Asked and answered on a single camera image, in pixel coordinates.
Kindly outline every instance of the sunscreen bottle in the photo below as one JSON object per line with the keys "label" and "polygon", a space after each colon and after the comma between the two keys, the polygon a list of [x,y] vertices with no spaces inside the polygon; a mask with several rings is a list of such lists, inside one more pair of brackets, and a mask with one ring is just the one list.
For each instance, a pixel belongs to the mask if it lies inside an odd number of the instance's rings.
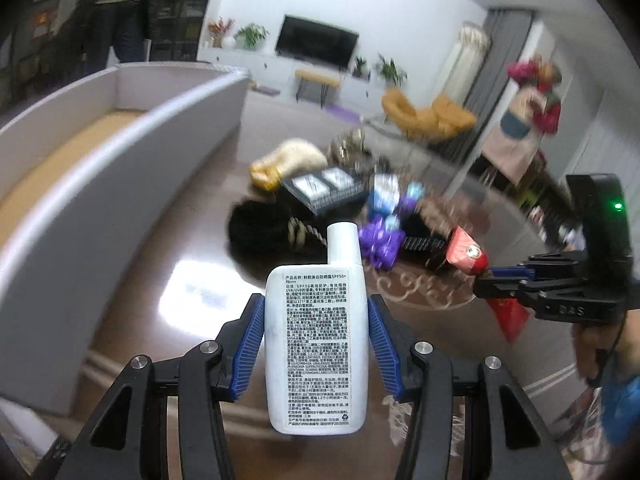
{"label": "sunscreen bottle", "polygon": [[328,227],[327,257],[277,267],[267,280],[267,399],[281,433],[346,434],[364,424],[369,320],[356,224]]}

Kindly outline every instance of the red bag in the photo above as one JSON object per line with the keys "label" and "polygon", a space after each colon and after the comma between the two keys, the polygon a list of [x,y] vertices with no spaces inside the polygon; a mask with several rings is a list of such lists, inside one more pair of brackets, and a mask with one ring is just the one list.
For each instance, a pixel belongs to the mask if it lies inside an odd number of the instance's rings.
{"label": "red bag", "polygon": [[489,259],[476,241],[458,226],[453,230],[447,261],[469,276],[481,274],[489,266]]}
{"label": "red bag", "polygon": [[512,298],[507,300],[486,300],[486,302],[498,318],[500,329],[505,338],[507,338],[509,344],[513,344],[527,324],[531,313],[519,304],[518,300]]}

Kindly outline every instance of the purple yoga mat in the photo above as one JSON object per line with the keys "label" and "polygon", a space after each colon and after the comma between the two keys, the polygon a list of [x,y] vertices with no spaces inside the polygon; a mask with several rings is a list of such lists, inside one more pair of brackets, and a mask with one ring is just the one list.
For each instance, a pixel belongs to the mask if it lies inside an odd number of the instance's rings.
{"label": "purple yoga mat", "polygon": [[337,117],[340,120],[343,120],[347,123],[359,123],[360,115],[353,110],[349,110],[347,108],[342,108],[341,106],[336,105],[328,105],[325,106],[322,110],[330,113],[332,116]]}

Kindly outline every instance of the blue gripper pad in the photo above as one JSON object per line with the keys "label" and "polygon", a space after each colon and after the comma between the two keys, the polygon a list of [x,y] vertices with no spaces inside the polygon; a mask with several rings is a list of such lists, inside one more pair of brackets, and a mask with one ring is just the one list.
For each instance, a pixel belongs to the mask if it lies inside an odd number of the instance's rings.
{"label": "blue gripper pad", "polygon": [[536,271],[524,266],[516,267],[489,267],[496,278],[522,278],[532,282],[536,279]]}
{"label": "blue gripper pad", "polygon": [[385,383],[385,390],[393,395],[395,400],[398,400],[404,393],[400,378],[400,358],[382,322],[376,304],[371,300],[367,301],[367,309],[369,311],[369,339],[371,339],[373,351],[376,353],[380,376]]}
{"label": "blue gripper pad", "polygon": [[249,386],[251,372],[254,370],[262,335],[264,334],[264,297],[258,300],[249,325],[244,332],[238,351],[234,356],[234,378],[229,391],[234,400],[238,400]]}

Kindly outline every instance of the robotic arm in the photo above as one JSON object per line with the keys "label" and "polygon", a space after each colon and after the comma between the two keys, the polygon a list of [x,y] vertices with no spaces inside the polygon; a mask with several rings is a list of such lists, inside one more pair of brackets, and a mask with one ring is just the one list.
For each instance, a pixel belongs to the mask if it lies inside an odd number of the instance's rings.
{"label": "robotic arm", "polygon": [[640,307],[640,282],[632,276],[633,251],[625,201],[615,175],[568,175],[574,206],[582,219],[584,251],[531,256],[516,267],[492,267],[476,278],[478,298],[515,298],[536,317],[586,326],[620,324],[608,351],[598,351],[599,386],[627,310]]}
{"label": "robotic arm", "polygon": [[[368,303],[369,335],[386,389],[413,402],[396,480],[444,480],[452,400],[465,397],[465,480],[570,480],[542,419],[497,357],[450,360],[397,322],[381,296]],[[220,402],[248,381],[264,332],[264,297],[253,294],[241,318],[181,358],[134,357],[74,442],[56,480],[167,479],[166,398],[178,396],[184,480],[233,480]]]}

